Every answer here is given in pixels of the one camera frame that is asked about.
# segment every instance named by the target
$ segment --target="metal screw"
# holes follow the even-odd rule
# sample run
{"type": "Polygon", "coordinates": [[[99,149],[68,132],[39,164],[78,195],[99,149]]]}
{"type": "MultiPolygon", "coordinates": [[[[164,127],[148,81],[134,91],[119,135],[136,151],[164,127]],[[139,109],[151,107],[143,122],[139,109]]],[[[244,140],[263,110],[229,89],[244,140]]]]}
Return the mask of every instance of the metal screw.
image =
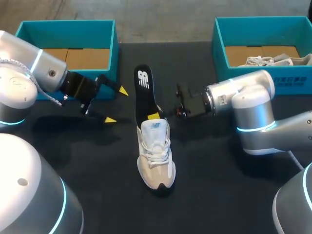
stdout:
{"type": "Polygon", "coordinates": [[[56,75],[56,72],[54,70],[49,71],[49,76],[54,77],[56,75]]]}
{"type": "Polygon", "coordinates": [[[18,184],[20,186],[27,186],[28,185],[28,181],[26,179],[24,179],[24,178],[19,178],[18,179],[18,184]]]}

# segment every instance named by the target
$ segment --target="concrete floor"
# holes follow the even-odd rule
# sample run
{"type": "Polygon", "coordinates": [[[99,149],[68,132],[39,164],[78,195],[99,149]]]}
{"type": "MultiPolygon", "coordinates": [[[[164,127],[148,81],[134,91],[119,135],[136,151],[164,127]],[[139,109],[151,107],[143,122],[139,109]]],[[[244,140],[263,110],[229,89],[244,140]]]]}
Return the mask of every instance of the concrete floor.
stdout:
{"type": "Polygon", "coordinates": [[[0,29],[23,20],[115,19],[120,42],[205,41],[215,17],[306,15],[310,0],[0,0],[0,29]]]}

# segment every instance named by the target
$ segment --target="shoe tongue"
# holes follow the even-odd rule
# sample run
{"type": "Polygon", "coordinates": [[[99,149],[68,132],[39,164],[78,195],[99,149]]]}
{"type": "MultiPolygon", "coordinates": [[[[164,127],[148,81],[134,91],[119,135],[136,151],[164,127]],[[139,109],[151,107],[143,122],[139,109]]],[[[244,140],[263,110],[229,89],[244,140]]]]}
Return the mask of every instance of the shoe tongue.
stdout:
{"type": "Polygon", "coordinates": [[[165,119],[158,118],[144,121],[141,124],[141,131],[146,146],[151,147],[155,141],[164,145],[167,138],[167,128],[168,122],[165,119]]]}
{"type": "Polygon", "coordinates": [[[289,59],[289,56],[286,54],[281,54],[273,58],[274,62],[278,62],[284,59],[289,59]]]}

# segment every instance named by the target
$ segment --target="blue box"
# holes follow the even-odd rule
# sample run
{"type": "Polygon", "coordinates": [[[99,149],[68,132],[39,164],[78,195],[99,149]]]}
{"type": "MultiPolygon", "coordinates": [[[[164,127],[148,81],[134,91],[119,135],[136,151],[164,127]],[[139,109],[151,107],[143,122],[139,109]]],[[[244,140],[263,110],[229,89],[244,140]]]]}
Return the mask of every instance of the blue box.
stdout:
{"type": "Polygon", "coordinates": [[[312,53],[312,25],[307,17],[216,18],[212,52],[218,81],[267,70],[277,95],[312,94],[312,66],[231,67],[225,46],[295,46],[300,57],[312,53]]]}
{"type": "MultiPolygon", "coordinates": [[[[100,74],[117,80],[118,67],[118,37],[114,20],[44,20],[23,21],[16,37],[21,38],[38,48],[91,48],[110,49],[108,69],[71,70],[90,79],[100,74]]],[[[50,94],[56,99],[63,99],[61,92],[50,94]]],[[[113,99],[115,92],[102,85],[96,99],[113,99]]],[[[47,100],[41,94],[39,100],[47,100]]]]}

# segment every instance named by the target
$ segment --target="white cable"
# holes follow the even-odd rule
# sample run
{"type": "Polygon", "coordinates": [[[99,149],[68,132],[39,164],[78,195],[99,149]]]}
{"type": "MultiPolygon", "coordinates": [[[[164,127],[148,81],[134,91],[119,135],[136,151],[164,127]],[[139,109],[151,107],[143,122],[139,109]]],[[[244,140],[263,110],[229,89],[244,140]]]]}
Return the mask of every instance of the white cable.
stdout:
{"type": "Polygon", "coordinates": [[[50,101],[56,103],[58,106],[62,106],[62,103],[60,103],[58,100],[51,97],[50,95],[48,95],[47,93],[45,93],[41,89],[41,87],[39,86],[39,84],[38,84],[37,80],[35,79],[33,73],[24,64],[22,64],[19,61],[14,60],[14,59],[6,59],[6,58],[0,58],[0,63],[8,63],[8,64],[12,64],[14,66],[21,68],[29,76],[30,80],[35,84],[39,93],[43,94],[46,98],[48,98],[50,101]]]}
{"type": "Polygon", "coordinates": [[[296,157],[293,155],[293,153],[289,150],[288,151],[290,157],[292,158],[292,160],[295,162],[295,164],[299,167],[300,170],[304,170],[303,166],[300,164],[300,162],[298,161],[298,159],[296,159],[296,157]]]}

